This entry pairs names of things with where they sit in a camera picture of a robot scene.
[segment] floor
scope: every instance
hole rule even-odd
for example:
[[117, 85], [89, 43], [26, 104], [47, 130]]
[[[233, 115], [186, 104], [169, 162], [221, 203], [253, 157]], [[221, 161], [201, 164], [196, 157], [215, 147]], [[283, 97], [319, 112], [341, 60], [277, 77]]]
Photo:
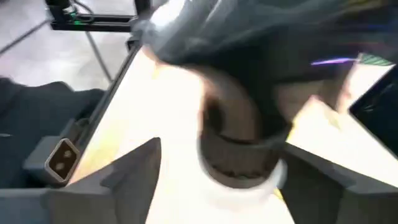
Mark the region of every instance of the floor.
[[[135, 14], [133, 0], [82, 2], [98, 14]], [[0, 0], [0, 49], [45, 19], [44, 0]], [[115, 76], [127, 55], [129, 34], [91, 34], [111, 76]], [[63, 81], [74, 90], [105, 90], [109, 85], [84, 32], [51, 30], [48, 25], [0, 55], [0, 77], [28, 86]]]

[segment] table surface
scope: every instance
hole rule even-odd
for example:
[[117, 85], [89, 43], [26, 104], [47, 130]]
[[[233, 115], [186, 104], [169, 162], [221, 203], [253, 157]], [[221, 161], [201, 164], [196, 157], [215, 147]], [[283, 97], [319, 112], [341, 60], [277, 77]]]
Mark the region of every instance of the table surface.
[[[175, 98], [182, 97], [180, 92], [184, 88], [189, 89], [190, 92], [195, 92], [191, 90], [197, 88], [198, 91], [192, 93], [193, 95], [188, 94], [183, 97], [191, 99], [199, 97], [200, 87], [197, 80], [187, 78], [184, 82], [191, 85], [183, 85], [175, 91], [170, 89], [159, 90], [159, 86], [156, 86], [156, 84], [154, 85], [156, 88], [148, 87], [153, 86], [153, 83], [156, 82], [156, 78], [153, 76], [153, 74], [157, 74], [155, 71], [156, 63], [143, 55], [145, 54], [140, 51], [132, 62], [91, 138], [70, 184], [108, 165], [154, 136], [160, 136], [162, 139], [162, 160], [165, 157], [163, 151], [166, 151], [168, 147], [171, 148], [173, 140], [178, 140], [183, 145], [194, 142], [194, 139], [196, 139], [194, 129], [197, 130], [197, 127], [187, 126], [188, 124], [174, 125], [173, 120], [186, 119], [188, 121], [189, 119], [197, 119], [197, 117], [192, 115], [192, 117], [184, 118], [186, 111], [178, 111], [177, 113], [172, 111], [171, 108], [178, 107], [178, 100], [173, 104], [159, 99], [163, 98], [163, 95]], [[388, 69], [370, 65], [356, 65], [353, 74], [365, 73], [367, 77], [371, 78], [368, 78], [366, 82], [360, 82], [362, 83], [360, 85], [349, 87], [351, 98], [346, 100], [348, 102], [341, 101], [342, 113], [335, 115], [316, 98], [311, 98], [295, 117], [294, 128], [287, 142], [356, 172], [398, 187], [398, 179], [390, 175], [396, 173], [394, 170], [398, 171], [396, 158], [389, 154], [349, 114], [345, 113], [347, 105], [351, 104], [355, 98], [358, 98], [381, 77], [381, 75], [372, 76], [371, 74], [375, 74], [374, 70], [383, 70], [379, 72], [383, 74]], [[169, 79], [172, 80], [171, 82], [175, 82], [176, 79], [181, 78], [184, 79], [183, 74], [176, 74]], [[358, 76], [352, 75], [350, 80], [352, 83], [357, 83], [355, 82], [357, 78]], [[330, 123], [331, 115], [337, 119], [340, 128], [337, 128], [336, 124]], [[159, 123], [172, 128], [159, 131], [156, 128]], [[181, 140], [181, 137], [176, 137], [184, 134], [183, 140]], [[184, 156], [189, 157], [188, 154], [181, 153], [180, 157]], [[270, 201], [274, 204], [274, 209], [279, 211], [275, 214], [278, 214], [279, 217], [287, 217], [283, 223], [292, 223], [284, 203], [275, 195], [271, 197]], [[168, 206], [163, 205], [159, 200], [153, 203], [158, 203], [159, 206]]]

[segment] black metal rod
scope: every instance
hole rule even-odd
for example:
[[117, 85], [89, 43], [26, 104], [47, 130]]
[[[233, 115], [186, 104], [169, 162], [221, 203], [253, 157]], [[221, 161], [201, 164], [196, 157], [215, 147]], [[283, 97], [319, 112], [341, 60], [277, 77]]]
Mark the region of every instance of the black metal rod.
[[89, 32], [86, 32], [86, 36], [87, 36], [88, 41], [90, 42], [91, 47], [94, 50], [95, 57], [97, 58], [98, 63], [102, 68], [102, 71], [104, 71], [104, 74], [105, 74], [106, 78], [108, 79], [108, 81], [110, 83], [112, 83], [113, 80], [112, 80], [111, 74], [109, 73], [108, 68], [106, 68], [105, 62], [102, 59], [102, 56], [100, 54], [100, 50], [98, 50], [93, 37], [91, 36], [91, 34]]
[[82, 152], [85, 151], [91, 137], [94, 135], [96, 128], [98, 127], [102, 117], [105, 114], [107, 107], [109, 106], [110, 102], [113, 99], [114, 94], [119, 88], [119, 85], [123, 81], [123, 78], [127, 74], [127, 71], [130, 68], [131, 62], [134, 60], [134, 57], [137, 55], [139, 49], [141, 48], [141, 43], [136, 42], [131, 50], [129, 51], [128, 56], [124, 59], [119, 72], [115, 76], [115, 81], [111, 84], [108, 90], [105, 93], [105, 96], [102, 97], [101, 101], [97, 104], [94, 112], [90, 116], [90, 124], [88, 127], [83, 131], [83, 133], [79, 136], [79, 140], [76, 143], [79, 150]]
[[95, 32], [130, 32], [131, 28], [128, 23], [121, 22], [94, 22], [91, 24], [76, 24], [74, 22], [57, 23], [52, 22], [53, 30], [70, 30], [70, 31], [95, 31]]
[[117, 16], [117, 15], [106, 15], [106, 14], [81, 14], [79, 18], [88, 20], [93, 19], [94, 22], [129, 22], [131, 19], [135, 19], [137, 16]]
[[11, 49], [13, 46], [17, 45], [19, 42], [23, 41], [26, 37], [30, 36], [34, 32], [38, 31], [40, 28], [42, 28], [46, 23], [48, 23], [48, 20], [45, 20], [41, 22], [40, 24], [34, 26], [30, 30], [28, 30], [25, 34], [22, 34], [20, 37], [12, 41], [11, 43], [7, 44], [0, 50], [0, 55], [6, 53], [9, 49]]

